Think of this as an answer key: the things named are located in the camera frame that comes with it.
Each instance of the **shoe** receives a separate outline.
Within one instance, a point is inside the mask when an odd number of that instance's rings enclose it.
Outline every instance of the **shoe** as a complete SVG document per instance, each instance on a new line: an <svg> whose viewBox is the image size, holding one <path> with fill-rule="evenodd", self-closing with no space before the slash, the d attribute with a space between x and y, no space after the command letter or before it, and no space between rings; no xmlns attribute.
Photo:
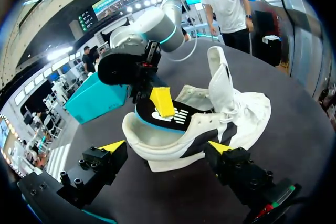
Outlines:
<svg viewBox="0 0 336 224"><path fill-rule="evenodd" d="M184 86L173 101L177 112L173 117L161 118L150 100L139 102L136 112L125 116L122 128L126 139L148 161L151 171L180 169L204 158L207 141L247 150L264 131L271 113L269 99L233 88L221 47L208 50L208 61L212 75L209 89Z"/></svg>

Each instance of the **black table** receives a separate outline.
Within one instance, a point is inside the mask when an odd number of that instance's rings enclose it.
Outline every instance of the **black table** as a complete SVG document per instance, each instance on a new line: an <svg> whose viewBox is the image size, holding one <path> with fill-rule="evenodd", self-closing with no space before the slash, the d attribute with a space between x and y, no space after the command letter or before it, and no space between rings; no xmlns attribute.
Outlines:
<svg viewBox="0 0 336 224"><path fill-rule="evenodd" d="M163 53L158 73L171 86L172 97L185 84L208 87L206 52L213 45L224 48L236 89L262 92L271 100L269 123L250 149L254 161L273 171L276 182L289 177L303 186L301 196L311 194L328 162L334 130L320 106L284 73L251 55L199 39L195 54L181 63L168 61ZM193 46L192 41L186 43L175 57L183 58ZM80 125L66 169L88 147L124 140L121 124L131 111L134 105L129 99L125 106ZM229 187L217 181L204 160L184 169L152 173L133 150L129 148L128 153L112 186L105 186L87 210L127 224L241 223L249 211ZM288 216L295 212L297 207L292 207Z"/></svg>

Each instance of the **white t-shirt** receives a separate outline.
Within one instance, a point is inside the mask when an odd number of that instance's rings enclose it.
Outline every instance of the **white t-shirt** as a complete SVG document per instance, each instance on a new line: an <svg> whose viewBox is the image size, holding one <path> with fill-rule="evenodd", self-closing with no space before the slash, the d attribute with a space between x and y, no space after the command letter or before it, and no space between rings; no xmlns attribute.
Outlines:
<svg viewBox="0 0 336 224"><path fill-rule="evenodd" d="M211 5L223 34L246 29L246 14L240 0L202 0Z"/></svg>

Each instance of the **ceiling light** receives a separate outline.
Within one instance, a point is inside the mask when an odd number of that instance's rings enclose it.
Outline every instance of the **ceiling light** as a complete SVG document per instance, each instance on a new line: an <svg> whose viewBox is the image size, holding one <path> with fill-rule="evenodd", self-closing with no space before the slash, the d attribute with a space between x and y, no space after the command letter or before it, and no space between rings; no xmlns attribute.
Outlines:
<svg viewBox="0 0 336 224"><path fill-rule="evenodd" d="M73 54L73 55L70 55L70 60L74 60L75 59L75 54Z"/></svg>
<svg viewBox="0 0 336 224"><path fill-rule="evenodd" d="M70 52L72 50L72 47L67 47L67 48L63 48L57 51L54 51L52 53L50 53L47 57L47 59L49 61L55 60L56 58L65 55L66 53Z"/></svg>

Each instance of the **black insole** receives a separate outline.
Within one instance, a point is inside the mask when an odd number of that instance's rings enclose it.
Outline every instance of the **black insole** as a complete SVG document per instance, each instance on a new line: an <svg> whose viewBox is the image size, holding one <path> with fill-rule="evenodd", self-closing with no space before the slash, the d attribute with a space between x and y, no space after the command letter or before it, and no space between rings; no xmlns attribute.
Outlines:
<svg viewBox="0 0 336 224"><path fill-rule="evenodd" d="M151 125L178 131L186 131L188 129L191 117L194 114L213 113L212 110L198 110L174 100L173 106L175 108L175 115L169 118L162 118L150 99L141 99L136 104L135 112L142 120Z"/></svg>

